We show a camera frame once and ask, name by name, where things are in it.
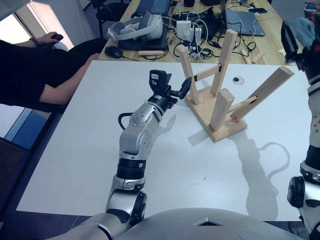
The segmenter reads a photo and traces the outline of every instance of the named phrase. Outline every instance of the white table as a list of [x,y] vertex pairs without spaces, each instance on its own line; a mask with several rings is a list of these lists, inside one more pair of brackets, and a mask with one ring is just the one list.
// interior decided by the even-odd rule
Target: white table
[[[192,64],[194,73],[212,66]],[[231,64],[222,87],[235,96],[236,104],[276,68]],[[286,198],[289,181],[300,175],[300,163],[309,146],[311,114],[307,79],[297,67],[289,68],[296,74],[245,117],[248,128],[218,143],[209,139],[184,101],[166,112],[147,160],[143,189],[148,196],[146,217],[175,208],[207,207],[263,221],[298,220],[298,210]],[[122,132],[118,115],[135,111],[152,95],[152,69],[172,73],[174,90],[185,79],[179,63],[91,64],[30,179],[18,211],[86,216],[104,212],[117,172]],[[243,77],[245,84],[232,83],[234,76]],[[212,79],[197,82],[198,89],[212,84]],[[270,143],[285,149],[268,146]]]

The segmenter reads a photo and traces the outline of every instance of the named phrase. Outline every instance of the cup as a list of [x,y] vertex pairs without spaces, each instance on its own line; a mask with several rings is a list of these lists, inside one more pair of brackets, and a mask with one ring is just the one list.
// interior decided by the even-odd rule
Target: cup
[[183,0],[183,4],[185,7],[193,7],[195,5],[195,0]]

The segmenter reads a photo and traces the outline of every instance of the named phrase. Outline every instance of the wooden plank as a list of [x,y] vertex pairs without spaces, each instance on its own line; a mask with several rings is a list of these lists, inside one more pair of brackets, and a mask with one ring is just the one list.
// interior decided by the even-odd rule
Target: wooden plank
[[243,58],[246,64],[251,64],[251,59],[248,55],[248,52],[245,49],[241,49],[241,53],[244,55]]
[[231,53],[234,49],[237,33],[231,29],[225,32],[224,42],[221,49],[221,55],[219,57],[218,64],[221,64],[221,71],[214,75],[213,84],[211,87],[211,93],[214,97],[217,96],[221,89],[222,82],[224,81],[226,71],[229,64]]
[[176,49],[179,54],[179,58],[181,61],[181,65],[183,68],[185,78],[186,79],[190,78],[190,77],[192,78],[191,79],[190,94],[192,97],[192,101],[194,102],[194,104],[197,105],[197,104],[199,104],[199,98],[198,98],[198,94],[197,94],[194,73],[192,72],[192,67],[191,67],[191,63],[190,63],[190,59],[189,59],[188,49],[183,45],[179,45]]
[[259,52],[254,58],[252,58],[251,63],[256,64],[265,54],[266,51]]
[[165,54],[164,51],[154,50],[154,51],[138,51],[139,56],[158,56]]
[[195,76],[196,76],[196,80],[200,81],[202,79],[205,79],[213,74],[217,74],[219,73],[219,68],[220,68],[221,64],[218,64],[217,66],[213,66],[210,67],[206,70],[203,70],[201,72],[198,72]]
[[228,89],[223,88],[218,92],[210,120],[210,126],[213,130],[216,131],[220,128],[234,100],[235,97]]
[[228,113],[221,127],[217,131],[214,131],[210,126],[210,120],[217,98],[212,96],[211,86],[201,89],[197,93],[199,98],[201,98],[201,104],[195,105],[190,94],[184,100],[214,143],[246,129],[247,124],[245,121],[240,120],[235,122]]
[[270,77],[268,77],[267,80],[264,81],[264,83],[261,84],[261,86],[259,86],[249,96],[249,98],[256,96],[257,100],[246,107],[234,111],[231,114],[231,118],[235,121],[239,121],[240,119],[242,119],[293,75],[294,73],[285,66],[279,67]]
[[239,102],[236,105],[231,106],[230,109],[229,109],[229,113],[232,113],[234,111],[237,111],[239,109],[242,109],[242,108],[248,106],[249,104],[251,104],[256,99],[257,99],[257,96],[249,97],[248,99],[246,99],[246,100],[244,100],[242,102]]

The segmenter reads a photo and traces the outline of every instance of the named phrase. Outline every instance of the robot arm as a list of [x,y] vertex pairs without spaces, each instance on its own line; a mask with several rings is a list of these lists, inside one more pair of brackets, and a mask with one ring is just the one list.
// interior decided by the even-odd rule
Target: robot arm
[[320,239],[320,45],[316,39],[310,48],[297,54],[298,45],[289,28],[282,24],[281,40],[286,51],[286,61],[296,62],[305,72],[310,87],[308,105],[311,111],[309,149],[300,165],[302,176],[293,177],[289,184],[287,200],[298,208],[301,220],[311,240]]
[[145,185],[147,158],[153,146],[163,115],[183,99],[191,86],[191,77],[186,79],[179,91],[168,85],[171,74],[151,70],[149,85],[152,97],[131,114],[129,125],[120,136],[119,162],[105,213],[89,218],[67,233],[52,240],[111,240],[144,219],[147,195],[142,192]]

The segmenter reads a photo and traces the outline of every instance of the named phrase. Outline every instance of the white vr headset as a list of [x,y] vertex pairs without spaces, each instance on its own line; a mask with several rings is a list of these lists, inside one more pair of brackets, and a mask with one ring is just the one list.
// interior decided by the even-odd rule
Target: white vr headset
[[163,21],[160,15],[146,11],[144,16],[125,22],[117,21],[108,29],[107,36],[114,41],[140,38],[143,42],[159,39],[162,35]]

